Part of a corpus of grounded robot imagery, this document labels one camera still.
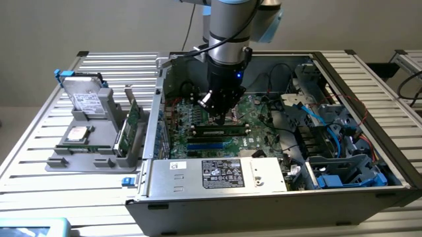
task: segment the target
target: blue ram slot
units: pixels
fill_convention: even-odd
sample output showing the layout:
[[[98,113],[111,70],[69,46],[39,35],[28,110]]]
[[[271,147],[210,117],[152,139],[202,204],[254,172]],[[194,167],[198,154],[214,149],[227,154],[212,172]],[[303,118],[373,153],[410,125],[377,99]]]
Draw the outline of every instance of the blue ram slot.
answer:
[[[214,149],[223,149],[223,143],[210,143],[210,144],[188,144],[188,150],[214,150]]]

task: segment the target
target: motherboard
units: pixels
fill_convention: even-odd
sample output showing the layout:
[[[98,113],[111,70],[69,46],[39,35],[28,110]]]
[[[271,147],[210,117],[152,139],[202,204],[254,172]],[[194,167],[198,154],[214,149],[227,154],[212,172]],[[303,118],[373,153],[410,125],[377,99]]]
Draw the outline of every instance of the motherboard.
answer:
[[[188,100],[166,109],[170,124],[170,158],[282,157],[276,132],[259,120],[267,112],[262,98],[246,95],[216,125],[208,113]]]

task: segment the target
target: warning label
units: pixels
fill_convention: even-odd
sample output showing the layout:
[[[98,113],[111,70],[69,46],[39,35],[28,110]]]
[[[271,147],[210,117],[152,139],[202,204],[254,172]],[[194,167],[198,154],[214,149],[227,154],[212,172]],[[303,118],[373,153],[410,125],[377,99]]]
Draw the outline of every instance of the warning label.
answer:
[[[203,160],[203,187],[206,189],[244,187],[240,160]]]
[[[96,94],[73,94],[80,110],[87,115],[103,115],[104,109]]]

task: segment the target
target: barcode sticker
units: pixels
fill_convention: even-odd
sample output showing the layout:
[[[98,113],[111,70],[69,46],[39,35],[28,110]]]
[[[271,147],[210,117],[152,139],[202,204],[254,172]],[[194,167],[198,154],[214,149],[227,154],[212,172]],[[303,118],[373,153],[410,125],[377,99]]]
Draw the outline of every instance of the barcode sticker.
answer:
[[[104,108],[96,94],[73,94],[80,110],[87,115],[103,115]]]

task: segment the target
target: robotic arm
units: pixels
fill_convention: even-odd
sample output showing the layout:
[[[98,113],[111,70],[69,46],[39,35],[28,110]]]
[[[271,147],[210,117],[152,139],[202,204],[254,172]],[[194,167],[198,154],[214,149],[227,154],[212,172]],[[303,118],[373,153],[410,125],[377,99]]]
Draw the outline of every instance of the robotic arm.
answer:
[[[196,56],[208,64],[208,92],[198,103],[222,125],[246,91],[240,84],[252,58],[250,40],[271,41],[282,17],[280,1],[180,1],[204,5],[203,38],[208,45],[186,56]]]

